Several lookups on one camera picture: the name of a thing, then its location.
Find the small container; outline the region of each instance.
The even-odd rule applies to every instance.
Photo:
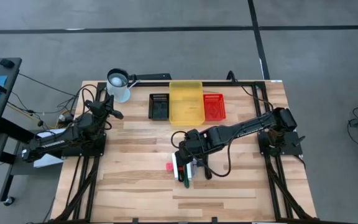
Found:
[[[169,121],[174,126],[195,126],[205,120],[203,83],[176,81],[169,83]]]
[[[222,94],[204,94],[205,121],[221,121],[226,118]]]
[[[162,121],[169,118],[169,94],[150,94],[149,119]]]

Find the caster wheel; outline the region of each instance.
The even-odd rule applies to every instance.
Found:
[[[5,200],[5,202],[4,202],[4,205],[5,206],[10,206],[10,205],[12,205],[13,204],[13,202],[15,201],[15,198],[14,197],[9,197],[8,196],[8,198]]]

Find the yellow cable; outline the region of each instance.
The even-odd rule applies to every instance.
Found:
[[[34,117],[32,117],[31,115],[29,115],[29,114],[27,114],[27,113],[25,113],[25,112],[23,112],[23,111],[21,111],[21,110],[15,108],[15,107],[11,106],[11,105],[7,105],[7,106],[10,107],[10,108],[12,108],[12,109],[14,109],[15,111],[17,111],[17,112],[23,114],[24,116],[30,118],[32,121],[34,121],[34,122],[36,122],[36,123],[38,124],[38,120],[35,119]],[[67,112],[68,112],[68,110],[64,110],[61,114],[65,114],[65,113],[67,113]],[[48,125],[47,125],[47,127],[48,127],[49,129],[57,129],[57,128],[58,128],[58,123],[59,123],[59,117],[58,117],[57,120],[56,120],[55,126],[48,126]]]

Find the red plastic basket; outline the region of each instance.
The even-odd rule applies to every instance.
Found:
[[[222,94],[204,94],[205,121],[221,121],[226,118]]]

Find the yellow plastic bin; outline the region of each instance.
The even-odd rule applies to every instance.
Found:
[[[174,126],[200,125],[205,120],[203,83],[169,83],[169,122]]]

